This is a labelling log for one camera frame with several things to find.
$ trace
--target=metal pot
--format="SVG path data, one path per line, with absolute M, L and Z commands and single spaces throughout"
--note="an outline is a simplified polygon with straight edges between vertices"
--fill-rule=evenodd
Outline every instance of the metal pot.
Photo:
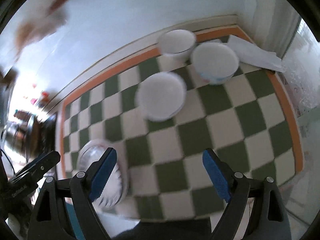
M 8 122 L 1 133 L 4 151 L 17 163 L 27 164 L 38 156 L 39 123 L 32 116 L 28 125 Z

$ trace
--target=label on tub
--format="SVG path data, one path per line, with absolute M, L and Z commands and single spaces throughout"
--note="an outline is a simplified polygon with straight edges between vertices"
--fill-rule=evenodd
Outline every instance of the label on tub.
M 224 78 L 218 78 L 214 76 L 210 76 L 208 74 L 205 74 L 203 72 L 199 72 L 199 75 L 204 79 L 206 82 L 209 82 L 211 85 L 218 85 L 226 82 L 230 78 L 232 78 L 233 74 Z

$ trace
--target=white baseboard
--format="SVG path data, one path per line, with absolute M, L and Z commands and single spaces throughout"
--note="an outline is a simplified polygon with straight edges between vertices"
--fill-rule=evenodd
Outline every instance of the white baseboard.
M 174 29 L 186 29 L 189 31 L 200 31 L 209 28 L 215 28 L 220 26 L 227 26 L 237 24 L 238 16 L 233 15 L 225 15 L 225 16 L 215 16 L 209 18 L 202 18 L 192 21 L 187 21 L 184 23 L 180 23 L 177 25 L 173 25 L 171 27 L 159 30 L 157 32 L 151 33 L 147 36 L 144 36 L 136 41 L 133 41 L 120 49 L 112 52 L 111 54 L 105 56 L 103 59 L 99 60 L 91 67 L 89 67 L 86 71 L 82 72 L 79 76 L 77 76 L 72 82 L 70 82 L 66 87 L 64 87 L 45 107 L 45 109 L 49 110 L 49 113 L 54 113 L 57 111 L 57 106 L 67 95 L 69 95 L 73 90 L 77 87 L 81 86 L 90 78 L 94 77 L 98 73 L 107 68 L 111 67 L 113 64 L 121 61 L 122 59 L 135 54 L 145 48 L 148 48 L 157 43 L 157 39 L 163 33 L 174 30 Z

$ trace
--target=blue gripper pad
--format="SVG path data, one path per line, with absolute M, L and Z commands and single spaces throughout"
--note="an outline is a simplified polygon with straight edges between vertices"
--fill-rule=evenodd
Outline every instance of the blue gripper pad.
M 117 152 L 115 149 L 112 149 L 91 182 L 91 192 L 89 198 L 92 202 L 101 196 L 101 193 L 110 177 L 113 168 L 116 165 L 116 162 Z
M 202 162 L 219 197 L 229 203 L 231 195 L 229 193 L 228 183 L 207 150 L 202 154 Z

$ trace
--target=white paper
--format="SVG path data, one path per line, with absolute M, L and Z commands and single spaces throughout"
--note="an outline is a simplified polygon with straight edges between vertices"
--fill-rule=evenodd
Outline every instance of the white paper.
M 282 73 L 284 72 L 281 66 L 281 59 L 278 58 L 274 52 L 260 49 L 258 46 L 234 35 L 230 35 L 226 45 L 237 54 L 241 62 Z

